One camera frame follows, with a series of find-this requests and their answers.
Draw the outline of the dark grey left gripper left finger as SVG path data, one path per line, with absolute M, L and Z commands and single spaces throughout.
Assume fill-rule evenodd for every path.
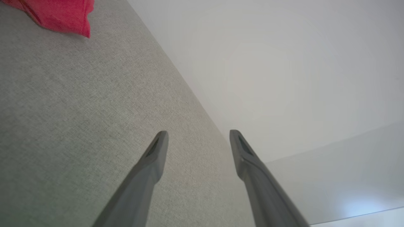
M 106 204 L 94 227 L 144 227 L 153 188 L 163 175 L 169 134 L 156 134 L 137 164 L 129 171 Z

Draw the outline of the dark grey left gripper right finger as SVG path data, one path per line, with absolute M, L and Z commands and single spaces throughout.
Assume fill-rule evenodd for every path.
M 240 131 L 229 140 L 238 177 L 244 182 L 257 227 L 307 227 L 309 224 Z

